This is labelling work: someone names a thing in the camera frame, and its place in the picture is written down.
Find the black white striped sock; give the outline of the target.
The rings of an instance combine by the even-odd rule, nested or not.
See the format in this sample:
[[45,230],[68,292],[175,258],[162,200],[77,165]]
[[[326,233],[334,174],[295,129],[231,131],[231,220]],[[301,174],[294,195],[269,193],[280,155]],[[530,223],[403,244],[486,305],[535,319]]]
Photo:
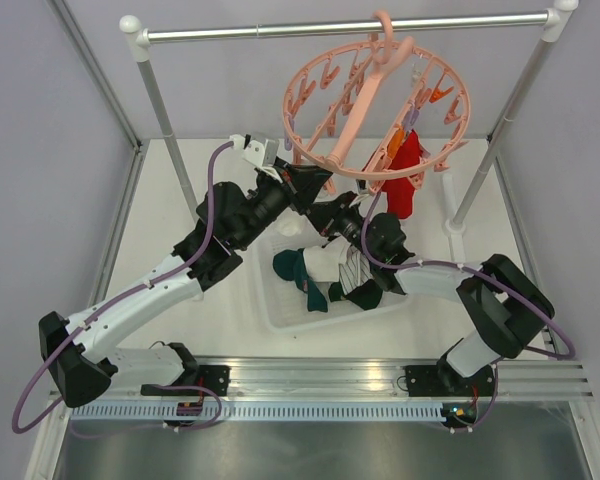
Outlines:
[[339,283],[345,295],[373,279],[368,259],[353,245],[339,258]]

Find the teal sock front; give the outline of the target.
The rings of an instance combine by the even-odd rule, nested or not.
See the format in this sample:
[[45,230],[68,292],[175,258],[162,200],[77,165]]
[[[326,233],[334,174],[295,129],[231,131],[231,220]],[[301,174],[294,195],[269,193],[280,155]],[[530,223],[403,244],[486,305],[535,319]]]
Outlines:
[[308,312],[328,311],[328,302],[316,282],[309,276],[303,256],[304,250],[283,250],[272,260],[276,275],[287,282],[293,282],[295,287],[306,296]]

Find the teal reindeer sock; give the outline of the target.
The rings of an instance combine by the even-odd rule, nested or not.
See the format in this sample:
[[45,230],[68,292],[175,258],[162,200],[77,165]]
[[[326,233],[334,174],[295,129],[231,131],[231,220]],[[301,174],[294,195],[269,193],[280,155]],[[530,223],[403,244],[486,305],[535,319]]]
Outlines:
[[383,290],[374,280],[368,280],[364,284],[345,294],[342,284],[336,282],[330,285],[328,296],[331,302],[349,301],[358,308],[368,311],[379,306],[383,297]]

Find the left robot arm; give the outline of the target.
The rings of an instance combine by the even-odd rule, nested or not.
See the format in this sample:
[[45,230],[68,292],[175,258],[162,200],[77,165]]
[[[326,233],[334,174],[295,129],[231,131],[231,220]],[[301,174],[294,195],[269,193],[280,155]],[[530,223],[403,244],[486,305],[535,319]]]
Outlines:
[[151,273],[117,298],[69,318],[39,322],[41,355],[65,405],[86,405],[113,389],[138,387],[154,396],[187,395],[200,383],[199,364],[179,342],[154,351],[122,349],[139,327],[180,302],[199,299],[243,262],[246,250],[285,210],[309,211],[331,172],[274,162],[276,178],[258,172],[248,192],[225,181],[211,186],[195,229]]

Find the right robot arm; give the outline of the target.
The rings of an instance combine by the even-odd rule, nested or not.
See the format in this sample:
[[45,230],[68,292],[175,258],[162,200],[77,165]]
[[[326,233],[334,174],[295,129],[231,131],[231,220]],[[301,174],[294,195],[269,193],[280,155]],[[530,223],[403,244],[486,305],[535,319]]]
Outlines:
[[349,192],[315,203],[307,218],[321,236],[340,236],[365,255],[383,290],[456,302],[474,326],[438,361],[436,381],[443,392],[458,395],[483,367],[518,357],[554,317],[551,302],[507,256],[470,265],[421,260],[404,246],[396,215],[365,218],[353,200]]

